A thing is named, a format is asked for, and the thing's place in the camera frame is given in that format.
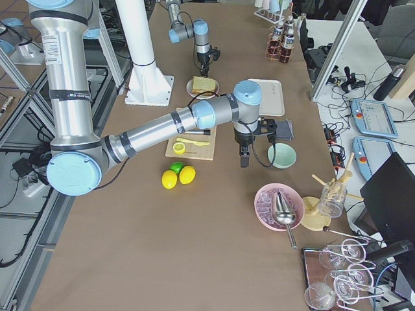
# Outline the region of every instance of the bowl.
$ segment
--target bowl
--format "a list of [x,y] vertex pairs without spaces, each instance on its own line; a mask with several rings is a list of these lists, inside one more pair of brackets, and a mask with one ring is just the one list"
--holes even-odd
[[[297,154],[291,146],[287,144],[275,144],[275,160],[272,165],[278,168],[287,168],[297,160]],[[268,149],[268,160],[271,162],[274,155],[274,147]]]
[[[215,93],[217,94],[219,92],[219,83],[216,80],[215,80],[215,85],[216,85]],[[190,81],[188,81],[188,83],[186,84],[186,91],[190,96],[196,97],[197,94],[192,93],[192,88],[193,88],[193,79],[190,79]],[[205,94],[205,95],[197,96],[197,99],[209,99],[215,96],[216,96],[215,94],[212,94],[212,95]]]
[[284,225],[275,221],[271,214],[272,195],[278,190],[282,191],[292,209],[296,213],[296,221],[291,225],[294,229],[298,227],[304,218],[304,204],[301,196],[291,187],[282,183],[269,183],[260,188],[255,195],[254,207],[259,221],[268,229],[274,231],[286,231]]

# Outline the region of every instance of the yellow knife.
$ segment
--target yellow knife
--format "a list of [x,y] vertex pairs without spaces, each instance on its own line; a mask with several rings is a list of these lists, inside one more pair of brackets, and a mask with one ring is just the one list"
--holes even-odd
[[181,141],[182,143],[189,143],[189,144],[195,144],[196,146],[208,146],[210,145],[209,141],[192,141],[191,139],[186,139],[182,137],[177,137],[177,141]]

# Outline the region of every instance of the blue tablet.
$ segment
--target blue tablet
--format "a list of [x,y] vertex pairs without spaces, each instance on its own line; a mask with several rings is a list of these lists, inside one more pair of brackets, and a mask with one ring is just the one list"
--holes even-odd
[[397,138],[397,130],[384,102],[354,99],[351,113],[358,130],[376,137]]
[[371,137],[355,137],[352,142],[357,167],[367,181],[395,151],[391,141]]

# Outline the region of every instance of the office chair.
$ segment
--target office chair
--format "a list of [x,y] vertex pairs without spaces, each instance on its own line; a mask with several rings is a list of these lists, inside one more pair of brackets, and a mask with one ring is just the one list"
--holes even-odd
[[386,59],[393,56],[392,62],[407,63],[415,54],[414,16],[415,5],[399,5],[388,11],[376,40]]

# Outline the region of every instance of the black monitor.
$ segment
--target black monitor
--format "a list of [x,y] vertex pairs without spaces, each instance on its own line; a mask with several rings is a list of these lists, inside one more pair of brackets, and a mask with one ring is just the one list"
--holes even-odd
[[[394,152],[361,189],[364,204],[389,246],[409,240],[415,244],[415,175]],[[415,290],[415,251],[394,256]]]

